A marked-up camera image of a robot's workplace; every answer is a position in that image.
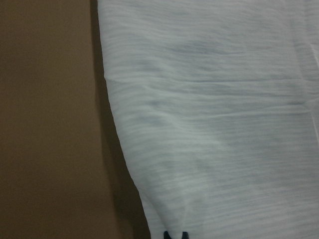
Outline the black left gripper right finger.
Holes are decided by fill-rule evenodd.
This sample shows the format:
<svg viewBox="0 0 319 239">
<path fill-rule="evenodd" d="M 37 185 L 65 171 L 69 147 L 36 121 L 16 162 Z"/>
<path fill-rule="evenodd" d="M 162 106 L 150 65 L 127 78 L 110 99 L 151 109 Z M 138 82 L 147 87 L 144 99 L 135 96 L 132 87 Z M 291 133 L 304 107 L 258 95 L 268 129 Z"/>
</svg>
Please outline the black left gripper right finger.
<svg viewBox="0 0 319 239">
<path fill-rule="evenodd" d="M 188 232 L 182 232 L 182 238 L 181 239 L 189 239 Z"/>
</svg>

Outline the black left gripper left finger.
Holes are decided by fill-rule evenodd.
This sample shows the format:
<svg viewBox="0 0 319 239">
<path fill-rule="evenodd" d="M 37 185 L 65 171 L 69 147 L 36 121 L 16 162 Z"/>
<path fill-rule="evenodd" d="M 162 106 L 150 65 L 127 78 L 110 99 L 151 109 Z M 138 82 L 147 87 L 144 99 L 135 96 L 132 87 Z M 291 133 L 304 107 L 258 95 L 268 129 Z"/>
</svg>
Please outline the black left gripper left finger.
<svg viewBox="0 0 319 239">
<path fill-rule="evenodd" d="M 163 233 L 163 239 L 171 239 L 171 237 L 170 237 L 168 231 L 165 231 L 165 232 Z"/>
</svg>

